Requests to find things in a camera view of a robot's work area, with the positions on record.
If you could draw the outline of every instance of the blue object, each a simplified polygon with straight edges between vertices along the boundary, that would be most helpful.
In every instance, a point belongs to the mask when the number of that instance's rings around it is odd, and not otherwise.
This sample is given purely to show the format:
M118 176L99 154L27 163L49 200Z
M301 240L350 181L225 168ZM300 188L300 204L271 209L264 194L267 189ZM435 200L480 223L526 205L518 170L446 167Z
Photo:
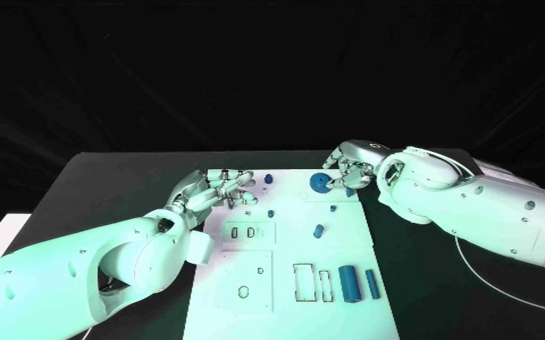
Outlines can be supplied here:
M345 302L356 303L360 301L360 286L355 275L355 267L345 265L339 268L340 286L343 287Z
M323 225L317 224L316 225L316 230L314 230L314 238L320 239L322 238L322 233L323 233Z
M369 283L369 289L372 290L372 299L378 299L381 294L378 293L375 275L372 274L371 269L366 270L366 282Z
M327 181L332 178L324 173L314 173L310 176L310 187L313 188L314 192L327 193L330 189L326 187Z

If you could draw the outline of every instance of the black backdrop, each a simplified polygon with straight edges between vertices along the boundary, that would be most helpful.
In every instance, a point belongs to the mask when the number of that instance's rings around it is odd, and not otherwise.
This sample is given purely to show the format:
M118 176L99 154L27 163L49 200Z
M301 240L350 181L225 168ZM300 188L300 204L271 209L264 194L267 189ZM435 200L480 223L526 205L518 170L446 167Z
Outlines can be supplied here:
M542 0L1 3L0 214L85 151L371 139L545 184Z

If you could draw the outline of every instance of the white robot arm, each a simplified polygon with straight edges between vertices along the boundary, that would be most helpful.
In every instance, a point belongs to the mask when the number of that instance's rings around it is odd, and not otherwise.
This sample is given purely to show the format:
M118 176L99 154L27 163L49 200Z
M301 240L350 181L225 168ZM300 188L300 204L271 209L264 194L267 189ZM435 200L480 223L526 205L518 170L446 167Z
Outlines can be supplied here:
M412 146L394 152L368 141L343 142L323 167L335 162L342 177L327 188L362 188L375 176L378 200L405 220L435 222L489 251L545 266L545 190L533 183L513 175L510 181L474 176L438 153Z
M59 340L163 291L189 261L206 264L212 238L192 231L213 205L254 205L254 173L199 170L164 209L35 244L0 258L0 337ZM99 289L98 269L110 277Z

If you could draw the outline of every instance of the white pegboard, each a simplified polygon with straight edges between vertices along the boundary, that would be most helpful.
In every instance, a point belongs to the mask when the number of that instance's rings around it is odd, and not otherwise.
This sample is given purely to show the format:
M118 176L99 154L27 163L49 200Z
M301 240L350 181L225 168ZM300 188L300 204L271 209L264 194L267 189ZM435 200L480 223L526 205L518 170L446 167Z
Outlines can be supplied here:
M326 194L311 190L310 176L323 170L254 172L257 184L248 191L260 199L257 206L241 206L232 210L228 207L213 208L206 219L205 232L215 238L216 245L208 266L196 267L185 340L398 339L358 195L347 198L345 190L332 190ZM267 173L273 175L273 184L264 183ZM339 170L327 170L326 173L332 178L339 177ZM330 205L337 207L335 212L330 211ZM270 210L275 213L273 218L267 215ZM262 228L275 224L275 241L254 245L251 239L239 243L222 242L232 226L229 223L238 226L261 224ZM322 238L313 237L317 224L324 227ZM241 257L223 257L226 251L241 251L236 253ZM264 296L248 305L236 297L238 284L242 286L244 281L257 277L252 273L260 258L255 260L257 256L244 256L252 251L270 251L271 255L273 297L268 312L248 309L252 304L264 306L267 287L262 288ZM241 272L239 262L244 263L245 257L252 261L247 263L248 271ZM313 264L316 302L296 301L294 264ZM358 273L363 301L355 304L343 300L339 281L339 267L343 265L353 265ZM378 300L372 300L366 269L375 272L381 293ZM329 271L333 302L323 302L319 271ZM226 273L232 274L229 283L225 283Z

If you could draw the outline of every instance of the black table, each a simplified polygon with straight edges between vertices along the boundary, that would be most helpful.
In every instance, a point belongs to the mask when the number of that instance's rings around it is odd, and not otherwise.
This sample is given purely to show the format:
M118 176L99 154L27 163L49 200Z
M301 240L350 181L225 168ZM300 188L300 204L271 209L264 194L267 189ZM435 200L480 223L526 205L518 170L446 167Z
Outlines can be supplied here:
M198 168L320 168L327 155L327 150L81 153L69 161L9 252L161 208L173 186ZM451 157L471 163L464 152L454 150ZM434 224L417 225L398 217L376 200L375 184L358 194L401 339L545 338L545 310L510 300L479 281L457 254L451 235ZM464 241L461 246L473 267L493 284L521 298L545 302L545 269ZM115 314L92 329L88 340L182 339L193 275L195 265L186 263L166 291Z

